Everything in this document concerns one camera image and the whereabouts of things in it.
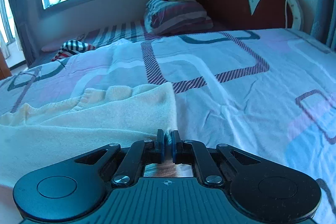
striped pillow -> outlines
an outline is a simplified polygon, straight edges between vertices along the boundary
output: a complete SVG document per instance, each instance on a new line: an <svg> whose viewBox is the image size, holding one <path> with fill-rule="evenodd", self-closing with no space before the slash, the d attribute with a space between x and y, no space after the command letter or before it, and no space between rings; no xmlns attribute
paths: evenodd
<svg viewBox="0 0 336 224"><path fill-rule="evenodd" d="M95 48L95 46L88 43L83 43L77 40L69 40L63 43L61 49L51 61L67 58L82 52L94 50Z"/></svg>
<svg viewBox="0 0 336 224"><path fill-rule="evenodd" d="M192 30L195 29L195 26L200 29L213 27L212 20L207 16L206 10L196 0L150 0L147 3L144 23L146 31L155 35L176 33L176 29L181 30L183 27L186 31L189 30L188 27L191 27Z"/></svg>

bed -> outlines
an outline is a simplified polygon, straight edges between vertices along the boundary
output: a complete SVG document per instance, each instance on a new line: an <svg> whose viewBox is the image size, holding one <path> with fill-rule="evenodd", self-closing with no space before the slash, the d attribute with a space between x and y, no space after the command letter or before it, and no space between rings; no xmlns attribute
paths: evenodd
<svg viewBox="0 0 336 224"><path fill-rule="evenodd" d="M86 88L169 81L181 139L228 143L310 175L322 189L315 221L336 223L335 53L300 31L297 0L288 0L288 29L285 0L198 1L231 30L135 38L124 25L124 42L114 28L90 32L85 39L98 49L0 81L0 114Z"/></svg>

red headboard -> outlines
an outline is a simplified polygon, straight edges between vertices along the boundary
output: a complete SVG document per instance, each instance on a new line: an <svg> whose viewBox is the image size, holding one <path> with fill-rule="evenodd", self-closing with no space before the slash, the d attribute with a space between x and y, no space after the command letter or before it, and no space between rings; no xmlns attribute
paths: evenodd
<svg viewBox="0 0 336 224"><path fill-rule="evenodd" d="M285 27L285 0L197 0L208 15L232 30ZM297 0L287 2L288 28L302 29Z"/></svg>

circular cap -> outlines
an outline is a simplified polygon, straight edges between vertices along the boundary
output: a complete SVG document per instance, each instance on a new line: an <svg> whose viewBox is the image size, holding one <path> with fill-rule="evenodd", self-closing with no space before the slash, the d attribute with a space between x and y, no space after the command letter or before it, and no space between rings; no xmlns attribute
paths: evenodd
<svg viewBox="0 0 336 224"><path fill-rule="evenodd" d="M220 176L214 176L214 175L207 176L205 180L211 184L219 184L223 181Z"/></svg>
<svg viewBox="0 0 336 224"><path fill-rule="evenodd" d="M275 199L291 198L297 192L296 184L282 177L264 179L260 181L258 188L267 197Z"/></svg>
<svg viewBox="0 0 336 224"><path fill-rule="evenodd" d="M118 175L113 178L113 181L118 184L126 184L130 181L130 178L128 176Z"/></svg>
<svg viewBox="0 0 336 224"><path fill-rule="evenodd" d="M41 180L37 185L38 192L46 198L64 198L77 188L77 182L69 177L55 176Z"/></svg>

orange wooden cabinet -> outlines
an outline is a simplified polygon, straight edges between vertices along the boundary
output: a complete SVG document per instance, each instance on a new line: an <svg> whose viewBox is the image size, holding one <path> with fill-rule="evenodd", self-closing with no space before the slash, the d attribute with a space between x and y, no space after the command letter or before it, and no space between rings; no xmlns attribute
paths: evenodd
<svg viewBox="0 0 336 224"><path fill-rule="evenodd" d="M7 66L6 60L0 50L0 80L11 76L11 71Z"/></svg>

